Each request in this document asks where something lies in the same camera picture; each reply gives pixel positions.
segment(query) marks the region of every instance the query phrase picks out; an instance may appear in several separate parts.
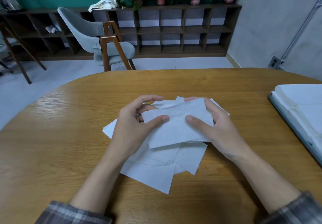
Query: left hand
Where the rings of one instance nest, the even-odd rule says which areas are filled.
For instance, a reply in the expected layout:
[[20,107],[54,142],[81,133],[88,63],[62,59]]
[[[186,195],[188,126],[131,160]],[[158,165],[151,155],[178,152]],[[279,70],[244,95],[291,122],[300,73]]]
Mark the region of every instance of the left hand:
[[119,113],[114,133],[106,153],[119,160],[126,161],[136,153],[146,137],[158,126],[169,121],[169,116],[161,115],[144,123],[141,114],[155,107],[144,104],[148,101],[162,101],[158,95],[141,95],[130,104],[123,107]]

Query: metal pipe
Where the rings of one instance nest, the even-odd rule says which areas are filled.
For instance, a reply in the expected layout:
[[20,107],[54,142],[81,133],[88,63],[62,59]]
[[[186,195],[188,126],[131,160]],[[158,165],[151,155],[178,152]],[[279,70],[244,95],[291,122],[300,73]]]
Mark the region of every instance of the metal pipe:
[[302,35],[303,31],[305,30],[306,26],[308,25],[308,23],[310,22],[310,20],[312,19],[313,15],[315,14],[315,12],[317,11],[317,9],[319,7],[322,6],[322,0],[317,0],[316,4],[314,5],[314,7],[312,8],[311,12],[308,14],[308,17],[305,19],[304,23],[302,24],[300,30],[296,33],[295,37],[293,38],[292,42],[290,43],[290,45],[288,46],[288,48],[286,49],[285,53],[282,55],[281,60],[284,61],[288,54],[290,53],[291,49],[294,47],[294,45],[296,44],[297,40],[300,38],[300,36]]

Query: wooden table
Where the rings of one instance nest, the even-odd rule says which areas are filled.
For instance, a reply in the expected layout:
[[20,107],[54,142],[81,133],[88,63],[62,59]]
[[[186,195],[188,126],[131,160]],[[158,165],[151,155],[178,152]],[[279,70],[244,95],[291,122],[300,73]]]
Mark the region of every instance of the wooden table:
[[[252,149],[322,202],[320,166],[267,98],[276,85],[296,83],[320,82],[243,68],[112,71],[65,84],[0,132],[0,220],[33,223],[51,200],[68,202],[109,144],[103,127],[141,94],[213,98]],[[213,146],[195,176],[174,176],[169,195],[120,175],[108,209],[116,223],[251,223],[265,216],[241,172]]]

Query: floor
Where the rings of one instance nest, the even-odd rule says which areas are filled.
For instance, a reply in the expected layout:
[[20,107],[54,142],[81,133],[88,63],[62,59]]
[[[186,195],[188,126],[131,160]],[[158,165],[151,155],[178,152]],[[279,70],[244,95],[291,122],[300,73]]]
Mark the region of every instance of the floor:
[[[23,62],[31,85],[28,85],[15,63],[9,65],[14,73],[0,67],[0,72],[3,72],[0,76],[0,130],[28,104],[51,90],[83,76],[103,72],[103,67],[93,60],[42,63],[46,71],[35,62]],[[232,68],[225,57],[133,59],[133,63],[137,70]],[[118,63],[111,65],[111,70],[126,68],[123,63]]]

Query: cubby shelf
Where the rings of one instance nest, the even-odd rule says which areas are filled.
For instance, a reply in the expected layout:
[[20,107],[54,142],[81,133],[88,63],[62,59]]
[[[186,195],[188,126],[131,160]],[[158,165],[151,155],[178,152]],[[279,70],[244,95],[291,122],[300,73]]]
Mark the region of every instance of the cubby shelf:
[[[211,24],[214,9],[226,8],[227,12],[222,25]],[[70,8],[87,21],[95,21],[93,13],[87,8]],[[241,9],[237,4],[206,4],[206,5],[171,5],[171,6],[143,6],[144,11],[158,11],[159,25],[154,27],[140,26],[139,11],[133,9],[96,10],[104,12],[108,20],[114,20],[119,27],[118,13],[127,11],[133,13],[134,27],[119,27],[122,35],[132,36],[136,41],[135,58],[158,57],[203,57],[225,56]],[[166,10],[180,11],[181,25],[162,25],[161,12]],[[191,25],[186,23],[187,12],[194,9],[203,9],[202,24]],[[41,60],[77,60],[92,59],[93,54],[86,52],[70,32],[56,9],[33,9],[25,12],[9,14],[0,11],[0,22],[5,22],[24,41],[28,42],[37,51]],[[45,27],[57,23],[61,31],[48,33]],[[146,36],[159,38],[159,45],[144,45],[142,40]],[[176,35],[179,40],[176,44],[165,44],[169,35]],[[190,44],[189,36],[200,35],[199,43]],[[218,36],[218,43],[211,43],[213,36]]]

